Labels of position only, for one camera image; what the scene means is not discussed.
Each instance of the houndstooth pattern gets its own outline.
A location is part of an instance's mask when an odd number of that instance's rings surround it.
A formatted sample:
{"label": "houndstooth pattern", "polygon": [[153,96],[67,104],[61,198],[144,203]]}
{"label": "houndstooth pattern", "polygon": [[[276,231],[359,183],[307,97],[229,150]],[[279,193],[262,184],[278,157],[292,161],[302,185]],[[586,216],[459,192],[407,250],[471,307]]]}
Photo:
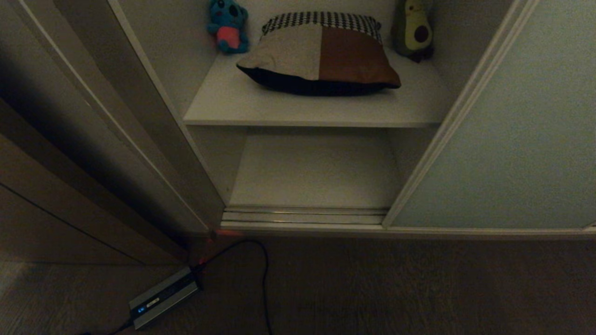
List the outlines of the houndstooth pattern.
{"label": "houndstooth pattern", "polygon": [[336,12],[295,12],[275,16],[263,26],[263,36],[274,30],[296,27],[303,24],[319,24],[324,27],[356,30],[365,33],[383,44],[381,24],[371,16]]}

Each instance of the white shelf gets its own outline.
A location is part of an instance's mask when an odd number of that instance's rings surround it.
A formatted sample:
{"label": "white shelf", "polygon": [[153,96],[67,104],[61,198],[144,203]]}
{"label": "white shelf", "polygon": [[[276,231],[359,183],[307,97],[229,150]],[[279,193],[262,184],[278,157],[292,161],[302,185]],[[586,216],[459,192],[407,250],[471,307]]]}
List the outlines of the white shelf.
{"label": "white shelf", "polygon": [[398,192],[384,129],[249,129],[230,206],[380,208]]}
{"label": "white shelf", "polygon": [[236,68],[242,55],[217,56],[190,105],[188,125],[427,127],[447,114],[452,95],[432,62],[386,48],[402,87],[364,97],[303,97],[266,89]]}

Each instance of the white wardrobe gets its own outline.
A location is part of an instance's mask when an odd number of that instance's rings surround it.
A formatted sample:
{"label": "white wardrobe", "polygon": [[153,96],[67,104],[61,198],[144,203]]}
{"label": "white wardrobe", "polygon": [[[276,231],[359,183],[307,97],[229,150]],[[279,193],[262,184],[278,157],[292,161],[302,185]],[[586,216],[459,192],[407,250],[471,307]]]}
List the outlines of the white wardrobe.
{"label": "white wardrobe", "polygon": [[215,190],[194,191],[223,203],[210,228],[591,233],[592,1],[426,1],[435,53],[419,64],[390,47],[394,0],[238,2],[252,45],[279,13],[375,17],[402,87],[365,97],[270,91],[235,67],[242,55],[215,48],[206,0],[108,0]]}

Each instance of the pink plush belly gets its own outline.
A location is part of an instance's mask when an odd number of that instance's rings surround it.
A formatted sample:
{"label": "pink plush belly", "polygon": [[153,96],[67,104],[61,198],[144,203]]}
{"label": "pink plush belly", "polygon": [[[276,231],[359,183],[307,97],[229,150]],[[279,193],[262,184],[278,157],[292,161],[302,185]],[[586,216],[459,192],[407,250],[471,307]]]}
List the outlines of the pink plush belly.
{"label": "pink plush belly", "polygon": [[232,27],[221,27],[218,30],[218,41],[225,40],[230,48],[240,46],[240,30]]}

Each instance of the stuffed toy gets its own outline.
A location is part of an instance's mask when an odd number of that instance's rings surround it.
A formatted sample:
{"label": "stuffed toy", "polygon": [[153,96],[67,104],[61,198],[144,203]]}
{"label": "stuffed toy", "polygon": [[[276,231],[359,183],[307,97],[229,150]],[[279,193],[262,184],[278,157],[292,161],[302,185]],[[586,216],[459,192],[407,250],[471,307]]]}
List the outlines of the stuffed toy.
{"label": "stuffed toy", "polygon": [[399,0],[391,29],[393,46],[398,54],[419,63],[430,58],[433,31],[420,0]]}
{"label": "stuffed toy", "polygon": [[218,47],[230,54],[242,54],[249,50],[249,39],[242,31],[248,12],[234,0],[209,0],[211,23],[207,31],[216,35]]}

